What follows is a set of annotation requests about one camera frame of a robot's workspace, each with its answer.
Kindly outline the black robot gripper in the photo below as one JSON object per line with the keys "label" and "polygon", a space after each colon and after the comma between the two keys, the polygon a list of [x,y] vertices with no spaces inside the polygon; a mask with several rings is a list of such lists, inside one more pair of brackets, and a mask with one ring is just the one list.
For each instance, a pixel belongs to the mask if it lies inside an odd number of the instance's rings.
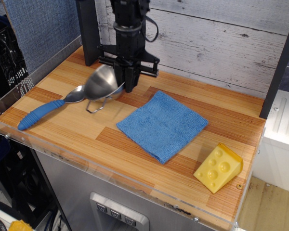
{"label": "black robot gripper", "polygon": [[118,86],[125,81],[127,93],[137,86],[140,72],[157,77],[159,58],[145,50],[145,29],[139,31],[116,31],[116,44],[103,45],[99,62],[113,66]]}

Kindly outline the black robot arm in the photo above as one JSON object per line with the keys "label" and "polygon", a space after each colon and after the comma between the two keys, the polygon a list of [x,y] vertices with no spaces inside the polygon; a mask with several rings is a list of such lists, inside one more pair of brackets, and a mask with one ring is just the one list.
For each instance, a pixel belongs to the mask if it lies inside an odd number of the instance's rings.
{"label": "black robot arm", "polygon": [[113,67],[119,85],[124,84],[127,93],[137,86],[141,73],[157,77],[160,59],[145,50],[147,42],[154,42],[146,37],[146,22],[156,23],[146,16],[148,0],[112,0],[115,15],[113,28],[116,32],[115,45],[101,44],[99,60]]}

